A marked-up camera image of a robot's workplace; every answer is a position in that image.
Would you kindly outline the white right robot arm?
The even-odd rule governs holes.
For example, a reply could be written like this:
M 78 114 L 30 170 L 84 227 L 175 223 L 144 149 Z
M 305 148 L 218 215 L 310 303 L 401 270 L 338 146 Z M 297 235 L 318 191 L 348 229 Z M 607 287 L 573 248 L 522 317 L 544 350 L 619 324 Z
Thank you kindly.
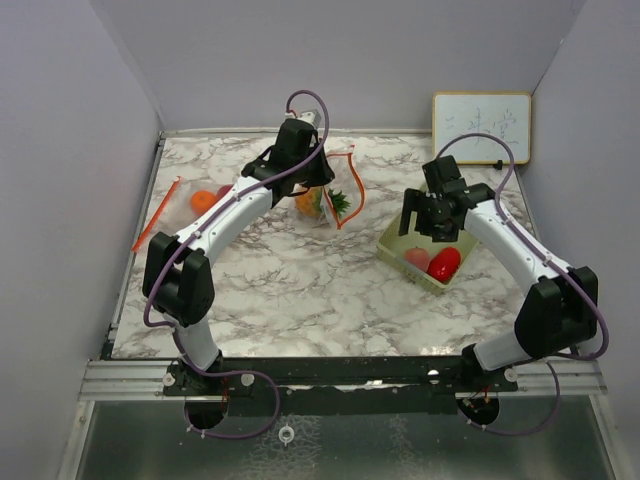
M 598 279 L 544 248 L 507 211 L 497 191 L 469 185 L 451 156 L 422 167 L 427 188 L 404 192 L 398 233 L 414 231 L 434 242 L 452 242 L 465 231 L 507 269 L 525 295 L 513 327 L 463 351 L 461 383 L 481 391 L 496 371 L 558 354 L 592 339 L 598 321 Z

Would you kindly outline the pink peach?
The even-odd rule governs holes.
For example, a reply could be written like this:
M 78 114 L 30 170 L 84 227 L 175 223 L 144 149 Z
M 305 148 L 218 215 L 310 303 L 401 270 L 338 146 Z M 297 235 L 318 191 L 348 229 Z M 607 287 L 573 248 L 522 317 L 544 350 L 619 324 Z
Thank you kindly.
M 419 247 L 407 249 L 403 254 L 403 259 L 424 273 L 428 271 L 431 263 L 428 251 Z

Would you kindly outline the clear orange-zipper zip bag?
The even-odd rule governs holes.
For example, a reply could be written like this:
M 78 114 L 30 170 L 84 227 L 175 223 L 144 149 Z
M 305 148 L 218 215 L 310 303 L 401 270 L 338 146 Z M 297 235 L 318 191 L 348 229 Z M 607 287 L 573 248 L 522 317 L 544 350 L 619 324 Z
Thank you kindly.
M 162 231 L 169 235 L 175 234 L 198 220 L 202 215 L 198 216 L 192 211 L 190 207 L 191 196 L 199 190 L 208 190 L 216 194 L 223 185 L 231 184 L 218 184 L 210 180 L 188 181 L 183 177 L 176 177 L 131 251 L 142 254 L 148 249 L 149 242 L 156 233 Z

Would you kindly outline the red apple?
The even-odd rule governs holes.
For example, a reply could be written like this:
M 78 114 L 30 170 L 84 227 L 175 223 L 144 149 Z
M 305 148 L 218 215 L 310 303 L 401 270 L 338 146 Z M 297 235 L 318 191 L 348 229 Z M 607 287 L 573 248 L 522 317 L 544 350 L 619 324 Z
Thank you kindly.
M 222 199 L 232 188 L 233 188 L 232 185 L 221 186 L 216 193 L 217 199 L 218 200 Z

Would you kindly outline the red bell pepper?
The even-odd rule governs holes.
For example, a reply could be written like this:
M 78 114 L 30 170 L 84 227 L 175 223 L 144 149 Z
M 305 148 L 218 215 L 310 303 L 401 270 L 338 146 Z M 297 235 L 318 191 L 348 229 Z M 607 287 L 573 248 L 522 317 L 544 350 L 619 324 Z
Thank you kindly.
M 446 247 L 432 258 L 427 274 L 436 281 L 446 284 L 459 269 L 461 261 L 461 254 L 456 248 Z

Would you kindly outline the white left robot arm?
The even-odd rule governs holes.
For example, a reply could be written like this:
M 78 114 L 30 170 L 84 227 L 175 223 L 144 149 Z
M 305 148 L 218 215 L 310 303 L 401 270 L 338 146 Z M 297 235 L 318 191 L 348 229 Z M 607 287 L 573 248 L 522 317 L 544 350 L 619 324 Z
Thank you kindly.
M 213 207 L 173 235 L 149 242 L 143 279 L 144 324 L 172 329 L 179 355 L 189 365 L 186 382 L 206 395 L 220 385 L 214 364 L 221 355 L 206 315 L 215 298 L 212 267 L 242 231 L 297 185 L 324 186 L 334 179 L 324 153 L 325 137 L 309 112 L 284 120 L 275 143 L 244 166 Z

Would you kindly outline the orange fruit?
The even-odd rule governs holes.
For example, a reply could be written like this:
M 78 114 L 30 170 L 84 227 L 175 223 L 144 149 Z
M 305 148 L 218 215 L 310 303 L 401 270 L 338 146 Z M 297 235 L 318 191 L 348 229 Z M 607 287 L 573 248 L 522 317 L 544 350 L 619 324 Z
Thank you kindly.
M 212 208 L 217 201 L 218 198 L 215 193 L 208 190 L 199 190 L 191 196 L 190 207 L 195 214 L 201 216 Z

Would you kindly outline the toy pineapple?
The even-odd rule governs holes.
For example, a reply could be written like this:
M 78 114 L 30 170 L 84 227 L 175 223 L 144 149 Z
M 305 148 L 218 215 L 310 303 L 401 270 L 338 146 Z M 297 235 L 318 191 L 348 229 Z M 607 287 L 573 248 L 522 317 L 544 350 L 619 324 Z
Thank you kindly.
M 324 216 L 322 201 L 325 199 L 328 199 L 339 218 L 351 206 L 347 196 L 342 191 L 331 188 L 312 187 L 301 190 L 294 195 L 295 207 L 298 212 L 314 219 L 320 219 Z

